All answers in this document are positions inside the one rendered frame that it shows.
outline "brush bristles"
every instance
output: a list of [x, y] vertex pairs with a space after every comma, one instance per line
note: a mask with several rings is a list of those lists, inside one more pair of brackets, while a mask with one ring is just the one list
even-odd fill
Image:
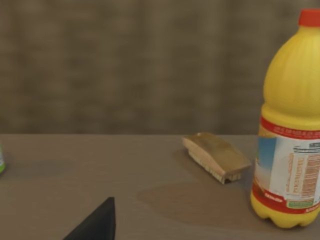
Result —
[[193, 158], [193, 160], [203, 167], [208, 173], [210, 173], [214, 178], [216, 178], [220, 183], [225, 184], [226, 179], [216, 173], [211, 167], [205, 165], [199, 158], [197, 158], [192, 152], [189, 151], [189, 155]]

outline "textured backdrop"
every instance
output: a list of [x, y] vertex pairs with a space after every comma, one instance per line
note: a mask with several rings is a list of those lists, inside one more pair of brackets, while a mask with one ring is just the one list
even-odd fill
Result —
[[0, 0], [0, 132], [255, 133], [320, 0]]

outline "yellow bottle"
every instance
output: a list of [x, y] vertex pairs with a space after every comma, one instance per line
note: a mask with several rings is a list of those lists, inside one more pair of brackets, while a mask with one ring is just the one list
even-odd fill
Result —
[[301, 11], [263, 91], [251, 204], [280, 228], [307, 226], [320, 212], [320, 9]]

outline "brown table surface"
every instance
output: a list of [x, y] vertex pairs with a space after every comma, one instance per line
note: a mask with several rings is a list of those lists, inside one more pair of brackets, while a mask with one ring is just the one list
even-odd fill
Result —
[[[253, 160], [255, 136], [224, 136]], [[117, 240], [318, 239], [320, 221], [282, 230], [260, 220], [251, 173], [220, 185], [181, 136], [3, 135], [0, 239], [61, 240], [115, 197]]]

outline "wooden tabletop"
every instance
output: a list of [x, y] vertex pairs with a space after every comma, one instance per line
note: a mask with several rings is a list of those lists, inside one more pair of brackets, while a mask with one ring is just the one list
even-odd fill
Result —
[[[255, 136], [224, 136], [251, 160]], [[318, 239], [320, 220], [282, 230], [249, 204], [251, 172], [221, 185], [181, 136], [3, 135], [0, 239], [61, 240], [115, 197], [117, 240]]]

